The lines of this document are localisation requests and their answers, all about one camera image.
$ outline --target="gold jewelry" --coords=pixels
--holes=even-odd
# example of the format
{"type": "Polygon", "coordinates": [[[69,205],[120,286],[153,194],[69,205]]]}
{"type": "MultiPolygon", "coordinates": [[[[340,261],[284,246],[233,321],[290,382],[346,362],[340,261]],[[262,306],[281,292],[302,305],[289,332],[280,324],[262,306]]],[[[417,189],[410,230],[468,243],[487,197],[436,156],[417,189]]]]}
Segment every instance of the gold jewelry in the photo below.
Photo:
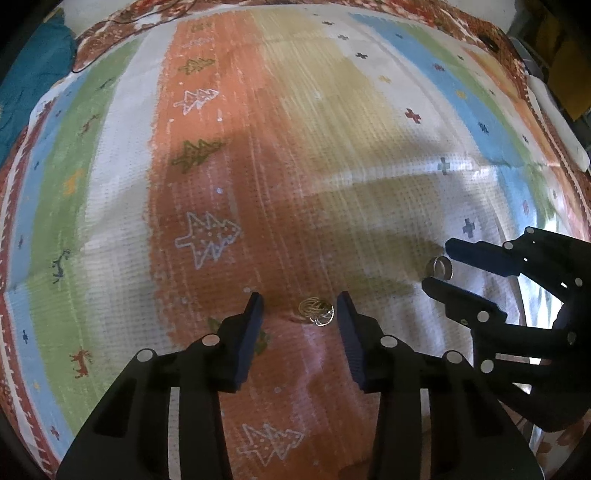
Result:
{"type": "Polygon", "coordinates": [[[298,306],[298,311],[310,323],[314,323],[319,327],[328,325],[335,317],[335,308],[318,297],[302,300],[298,306]]]}

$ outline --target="blanket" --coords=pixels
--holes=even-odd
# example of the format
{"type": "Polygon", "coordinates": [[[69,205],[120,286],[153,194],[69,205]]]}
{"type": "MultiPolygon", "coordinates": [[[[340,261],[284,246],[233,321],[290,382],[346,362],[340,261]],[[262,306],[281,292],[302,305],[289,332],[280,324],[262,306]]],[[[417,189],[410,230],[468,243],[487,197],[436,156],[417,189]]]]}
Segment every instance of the blanket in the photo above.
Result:
{"type": "MultiPolygon", "coordinates": [[[[379,398],[303,300],[348,290],[415,350],[471,359],[421,291],[429,259],[453,236],[590,225],[543,115],[476,43],[342,5],[225,6],[52,88],[0,171],[0,402],[42,468],[138,350],[185,348],[253,291],[249,380],[220,399],[237,480],[334,479],[370,455],[379,398]]],[[[523,278],[452,281],[522,325],[560,307],[523,278]]]]}

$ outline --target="green stripe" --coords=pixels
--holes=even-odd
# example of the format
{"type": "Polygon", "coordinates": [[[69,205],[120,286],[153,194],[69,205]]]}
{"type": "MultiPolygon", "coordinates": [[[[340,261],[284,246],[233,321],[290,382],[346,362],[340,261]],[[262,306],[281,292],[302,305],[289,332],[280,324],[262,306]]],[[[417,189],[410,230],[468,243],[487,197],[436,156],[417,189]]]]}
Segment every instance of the green stripe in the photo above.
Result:
{"type": "Polygon", "coordinates": [[[113,372],[94,369],[92,359],[85,360],[89,375],[75,378],[74,369],[79,367],[69,353],[75,355],[82,348],[92,354],[95,347],[87,325],[91,319],[86,317],[86,282],[76,268],[84,243],[79,225],[84,220],[90,168],[115,85],[138,46],[138,40],[125,44],[88,73],[63,114],[46,160],[41,201],[35,213],[27,280],[31,318],[51,390],[74,433],[113,381],[113,372]],[[69,189],[66,182],[73,176],[75,181],[69,189]],[[71,254],[61,261],[63,278],[53,283],[58,269],[52,262],[64,250],[71,254]]]}

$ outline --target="yellow object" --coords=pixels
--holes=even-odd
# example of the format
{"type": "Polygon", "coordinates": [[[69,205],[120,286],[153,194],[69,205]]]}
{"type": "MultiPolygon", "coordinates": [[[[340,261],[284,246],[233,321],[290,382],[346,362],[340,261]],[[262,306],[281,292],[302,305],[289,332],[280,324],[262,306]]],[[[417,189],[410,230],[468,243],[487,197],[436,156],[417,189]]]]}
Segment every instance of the yellow object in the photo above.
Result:
{"type": "Polygon", "coordinates": [[[573,40],[567,38],[556,52],[548,87],[572,120],[591,107],[591,63],[573,40]]]}
{"type": "Polygon", "coordinates": [[[548,65],[552,64],[556,51],[560,47],[562,30],[562,26],[557,18],[547,14],[542,20],[538,33],[535,36],[535,50],[548,65]]]}

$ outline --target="blue stripe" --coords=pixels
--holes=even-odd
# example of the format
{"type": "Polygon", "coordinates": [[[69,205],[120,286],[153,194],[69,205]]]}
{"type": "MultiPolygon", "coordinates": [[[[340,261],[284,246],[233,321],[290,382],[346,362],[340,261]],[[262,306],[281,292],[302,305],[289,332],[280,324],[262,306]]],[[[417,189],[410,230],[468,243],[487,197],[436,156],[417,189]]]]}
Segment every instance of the blue stripe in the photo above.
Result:
{"type": "Polygon", "coordinates": [[[45,161],[53,149],[60,130],[61,119],[72,104],[86,76],[87,73],[81,74],[57,97],[42,127],[39,139],[31,150],[15,212],[8,264],[7,295],[12,310],[12,324],[16,331],[15,346],[21,366],[21,375],[27,386],[29,398],[35,405],[46,431],[49,432],[51,426],[54,426],[59,432],[59,440],[52,434],[47,437],[54,453],[60,460],[66,454],[74,436],[51,392],[45,375],[43,359],[37,346],[35,329],[31,320],[27,277],[35,275],[35,272],[29,272],[30,240],[33,237],[35,212],[40,201],[39,194],[45,172],[45,161]],[[40,387],[38,391],[34,387],[35,382],[40,387]]]}
{"type": "Polygon", "coordinates": [[[532,220],[536,217],[535,202],[527,179],[521,171],[524,159],[515,148],[511,134],[496,115],[453,74],[453,69],[457,67],[449,66],[435,57],[396,21],[367,15],[350,15],[358,22],[371,27],[414,63],[451,104],[474,138],[482,155],[495,166],[497,182],[509,204],[517,231],[521,233],[526,226],[535,224],[532,220]],[[444,67],[443,70],[435,68],[438,64],[444,67]],[[457,95],[458,90],[466,94],[466,99],[457,95]],[[488,133],[479,124],[484,125],[488,133]],[[530,217],[524,214],[524,201],[527,201],[530,208],[530,217]]]}

